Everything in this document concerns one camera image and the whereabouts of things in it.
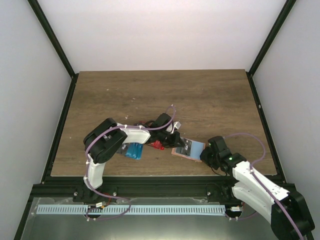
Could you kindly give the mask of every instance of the white cable tray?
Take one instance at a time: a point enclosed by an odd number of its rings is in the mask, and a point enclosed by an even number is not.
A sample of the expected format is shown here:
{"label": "white cable tray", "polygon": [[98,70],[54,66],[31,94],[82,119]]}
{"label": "white cable tray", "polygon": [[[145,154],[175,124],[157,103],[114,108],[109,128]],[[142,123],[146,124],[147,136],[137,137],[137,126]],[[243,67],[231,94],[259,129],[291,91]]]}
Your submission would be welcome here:
{"label": "white cable tray", "polygon": [[[128,205],[109,205],[104,209],[93,209],[91,215],[118,215]],[[38,205],[36,214],[84,215],[88,205]],[[224,205],[132,205],[126,215],[207,215],[224,216]]]}

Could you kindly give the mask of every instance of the blue object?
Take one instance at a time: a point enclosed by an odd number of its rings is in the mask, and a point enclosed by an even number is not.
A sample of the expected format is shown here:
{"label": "blue object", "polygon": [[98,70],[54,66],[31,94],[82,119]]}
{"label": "blue object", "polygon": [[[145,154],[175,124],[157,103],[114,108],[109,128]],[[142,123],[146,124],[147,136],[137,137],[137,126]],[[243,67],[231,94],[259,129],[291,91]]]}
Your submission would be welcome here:
{"label": "blue object", "polygon": [[139,160],[141,159],[143,147],[144,147],[143,144],[136,143],[136,142],[131,143],[126,151],[125,156],[132,159]]}
{"label": "blue object", "polygon": [[203,142],[192,140],[190,157],[193,159],[200,160],[200,154],[204,150],[204,145],[205,144]]}

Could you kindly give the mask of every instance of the white wall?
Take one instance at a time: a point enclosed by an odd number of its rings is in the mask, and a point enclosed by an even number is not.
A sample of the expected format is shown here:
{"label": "white wall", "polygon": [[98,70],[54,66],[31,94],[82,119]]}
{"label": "white wall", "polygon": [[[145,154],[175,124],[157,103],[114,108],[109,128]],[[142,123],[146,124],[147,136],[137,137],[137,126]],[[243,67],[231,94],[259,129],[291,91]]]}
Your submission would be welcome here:
{"label": "white wall", "polygon": [[0,239],[14,238],[70,84],[26,0],[0,1]]}
{"label": "white wall", "polygon": [[39,0],[78,71],[246,69],[285,0]]}
{"label": "white wall", "polygon": [[320,239],[320,1],[297,1],[254,82],[289,182],[295,183]]}

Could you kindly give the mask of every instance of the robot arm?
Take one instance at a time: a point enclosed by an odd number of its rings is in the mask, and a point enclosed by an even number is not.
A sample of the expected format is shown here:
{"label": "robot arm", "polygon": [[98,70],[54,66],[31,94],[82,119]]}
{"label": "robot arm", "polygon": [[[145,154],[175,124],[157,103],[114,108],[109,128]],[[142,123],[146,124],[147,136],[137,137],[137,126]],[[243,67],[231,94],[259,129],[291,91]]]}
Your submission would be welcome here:
{"label": "robot arm", "polygon": [[[90,189],[86,179],[90,185],[97,189],[103,183],[103,172],[106,162],[117,152],[117,150],[125,143],[150,144],[159,141],[165,148],[183,147],[185,144],[180,138],[180,133],[176,131],[180,127],[179,122],[173,122],[166,128],[159,130],[147,130],[164,126],[171,120],[171,117],[162,113],[155,121],[151,121],[150,126],[137,128],[123,127],[110,131],[108,134],[101,137],[88,152],[87,162],[89,164],[87,176],[84,183]],[[115,122],[112,118],[107,118],[92,132],[90,132],[83,140],[85,149],[103,132],[116,126],[124,126]]]}
{"label": "robot arm", "polygon": [[298,234],[285,213],[253,176],[252,171],[284,206],[302,235],[315,228],[307,203],[299,192],[289,192],[274,184],[256,169],[251,169],[250,163],[242,155],[231,153],[222,136],[213,137],[208,142],[209,146],[202,151],[200,159],[209,167],[215,170],[220,168],[238,180],[231,187],[233,196],[260,213],[270,223],[272,231],[279,240],[298,239]]}

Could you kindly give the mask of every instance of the wood grain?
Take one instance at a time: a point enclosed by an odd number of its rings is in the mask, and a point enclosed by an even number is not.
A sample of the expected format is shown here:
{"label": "wood grain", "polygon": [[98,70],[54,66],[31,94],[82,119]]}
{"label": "wood grain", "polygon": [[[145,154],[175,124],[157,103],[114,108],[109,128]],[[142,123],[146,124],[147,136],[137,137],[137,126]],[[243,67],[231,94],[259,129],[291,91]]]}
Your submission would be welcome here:
{"label": "wood grain", "polygon": [[[214,136],[245,132],[268,146],[244,70],[163,70],[81,72],[72,97],[52,176],[85,174],[84,137],[106,118],[121,124],[155,120],[174,104],[182,137],[207,143]],[[262,155],[253,138],[226,140],[233,153],[249,161]],[[267,147],[256,168],[276,174]],[[212,171],[202,162],[171,155],[171,149],[144,146],[141,160],[115,154],[105,167],[108,176],[204,176]]]}

